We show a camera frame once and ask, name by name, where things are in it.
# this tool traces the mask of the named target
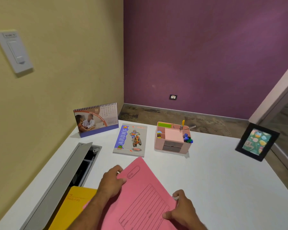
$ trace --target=oval logo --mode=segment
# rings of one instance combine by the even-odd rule
[[[142,151],[142,149],[140,149],[140,148],[132,148],[131,150],[132,150],[132,151],[135,151],[135,152],[140,152],[140,151]]]

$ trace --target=black electrical outlet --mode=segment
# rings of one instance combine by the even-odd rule
[[[176,100],[176,99],[177,99],[177,95],[170,94],[170,95],[169,95],[169,99],[170,99],[170,100]]]

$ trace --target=light switch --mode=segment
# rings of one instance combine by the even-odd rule
[[[17,31],[0,31],[0,45],[15,73],[33,68]]]
[[[8,47],[10,48],[16,62],[18,64],[23,64],[25,62],[24,57],[21,53],[21,48],[19,45],[19,42],[17,42],[16,40],[12,40],[12,41],[8,41]]]

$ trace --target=hand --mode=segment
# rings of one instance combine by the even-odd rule
[[[105,195],[108,199],[117,195],[122,188],[122,185],[126,182],[126,178],[116,178],[117,172],[122,171],[122,167],[117,165],[108,172],[104,173],[104,176],[99,183],[97,193]]]
[[[177,196],[179,196],[177,207],[172,211],[163,213],[162,217],[167,220],[174,219],[188,229],[206,229],[199,220],[192,201],[185,196],[184,191],[181,189],[175,191],[173,197]]]

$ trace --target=picture frame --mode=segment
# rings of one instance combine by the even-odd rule
[[[262,161],[279,135],[276,131],[250,123],[235,150]]]

